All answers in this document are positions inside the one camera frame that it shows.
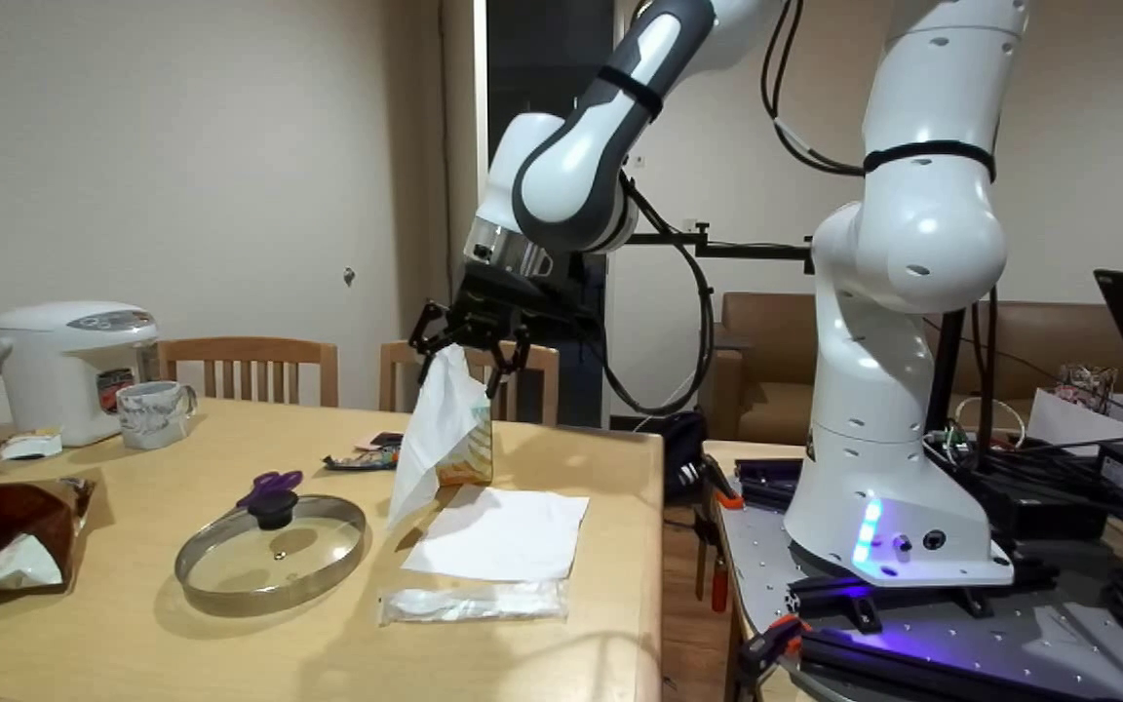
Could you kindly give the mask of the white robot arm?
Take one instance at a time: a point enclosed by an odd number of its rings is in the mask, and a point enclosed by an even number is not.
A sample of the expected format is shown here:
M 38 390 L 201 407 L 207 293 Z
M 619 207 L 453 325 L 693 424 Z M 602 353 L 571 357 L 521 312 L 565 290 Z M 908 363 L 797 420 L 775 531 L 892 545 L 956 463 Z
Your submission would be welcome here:
M 457 302 L 414 347 L 588 340 L 552 271 L 627 240 L 641 203 L 625 162 L 675 84 L 739 58 L 783 0 L 641 0 L 565 117 L 497 137 Z M 922 325 L 992 290 L 990 207 L 1005 71 L 1026 0 L 904 0 L 860 117 L 860 195 L 810 240 L 810 445 L 783 528 L 878 589 L 986 589 L 1015 576 L 986 510 L 922 458 L 934 380 Z

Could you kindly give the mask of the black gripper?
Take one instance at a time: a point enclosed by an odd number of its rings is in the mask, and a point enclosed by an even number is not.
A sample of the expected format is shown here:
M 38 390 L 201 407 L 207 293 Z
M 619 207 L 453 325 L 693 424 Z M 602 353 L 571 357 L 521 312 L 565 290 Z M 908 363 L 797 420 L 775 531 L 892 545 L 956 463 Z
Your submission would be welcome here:
M 432 357 L 447 334 L 462 347 L 492 347 L 488 394 L 526 367 L 530 342 L 584 342 L 602 325 L 602 271 L 569 254 L 558 272 L 517 276 L 466 263 L 447 312 L 421 306 L 406 342 Z

